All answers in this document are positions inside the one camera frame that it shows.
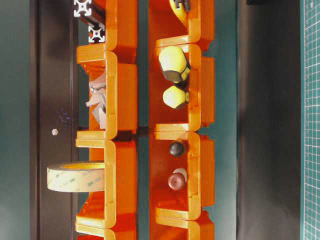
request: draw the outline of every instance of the dark teal background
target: dark teal background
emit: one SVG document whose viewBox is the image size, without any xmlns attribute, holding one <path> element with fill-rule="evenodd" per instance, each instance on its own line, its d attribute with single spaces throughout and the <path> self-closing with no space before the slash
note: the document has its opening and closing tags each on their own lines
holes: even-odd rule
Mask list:
<svg viewBox="0 0 320 240">
<path fill-rule="evenodd" d="M 216 240 L 235 240 L 237 225 L 237 4 L 215 1 L 215 40 L 204 54 L 215 57 L 215 123 L 200 129 L 215 142 L 215 199 L 207 207 Z"/>
<path fill-rule="evenodd" d="M 29 1 L 0 4 L 0 239 L 30 239 Z"/>
</svg>

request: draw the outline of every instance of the stacked bin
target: stacked bin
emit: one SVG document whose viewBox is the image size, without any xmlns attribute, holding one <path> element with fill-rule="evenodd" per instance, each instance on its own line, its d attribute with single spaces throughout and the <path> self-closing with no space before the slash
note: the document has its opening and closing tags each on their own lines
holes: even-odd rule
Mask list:
<svg viewBox="0 0 320 240">
<path fill-rule="evenodd" d="M 77 48 L 77 63 L 89 81 L 105 74 L 105 129 L 89 110 L 89 128 L 77 132 L 76 146 L 89 160 L 104 160 L 104 191 L 91 192 L 76 216 L 79 240 L 135 240 L 137 152 L 131 135 L 138 127 L 137 0 L 95 0 L 105 12 L 105 42 Z M 126 141 L 119 141 L 123 133 Z"/>
<path fill-rule="evenodd" d="M 149 0 L 149 196 L 150 239 L 214 239 L 214 225 L 203 207 L 215 203 L 214 141 L 197 133 L 215 121 L 215 60 L 203 56 L 214 40 L 214 1 L 189 0 L 186 26 L 169 0 Z M 172 82 L 163 76 L 159 54 L 165 47 L 183 50 L 191 70 L 187 106 L 173 109 L 163 102 Z M 182 141 L 186 153 L 169 152 Z M 177 168 L 187 172 L 186 185 L 174 191 L 168 177 Z"/>
</svg>

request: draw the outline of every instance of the tape roll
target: tape roll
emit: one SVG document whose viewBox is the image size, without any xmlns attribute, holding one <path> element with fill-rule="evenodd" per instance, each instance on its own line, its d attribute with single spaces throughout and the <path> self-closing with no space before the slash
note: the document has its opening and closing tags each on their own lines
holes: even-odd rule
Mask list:
<svg viewBox="0 0 320 240">
<path fill-rule="evenodd" d="M 91 161 L 48 166 L 47 187 L 68 193 L 104 191 L 105 163 Z"/>
</svg>

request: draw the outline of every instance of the black panel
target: black panel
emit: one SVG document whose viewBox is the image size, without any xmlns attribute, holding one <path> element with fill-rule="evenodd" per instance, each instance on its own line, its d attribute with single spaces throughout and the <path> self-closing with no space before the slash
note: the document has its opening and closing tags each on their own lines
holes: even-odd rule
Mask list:
<svg viewBox="0 0 320 240">
<path fill-rule="evenodd" d="M 30 2 L 32 240 L 76 239 L 77 195 L 47 189 L 47 166 L 78 160 L 78 28 L 72 3 Z"/>
<path fill-rule="evenodd" d="M 248 5 L 258 5 L 258 4 L 264 4 L 266 0 L 246 0 L 246 3 Z"/>
<path fill-rule="evenodd" d="M 300 238 L 300 1 L 238 1 L 238 240 Z"/>
</svg>

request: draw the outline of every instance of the green cutting mat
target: green cutting mat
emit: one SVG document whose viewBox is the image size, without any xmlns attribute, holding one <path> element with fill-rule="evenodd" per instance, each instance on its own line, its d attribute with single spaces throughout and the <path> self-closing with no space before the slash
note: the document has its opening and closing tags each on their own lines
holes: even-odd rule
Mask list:
<svg viewBox="0 0 320 240">
<path fill-rule="evenodd" d="M 304 240 L 320 240 L 320 0 L 303 0 L 302 201 Z"/>
</svg>

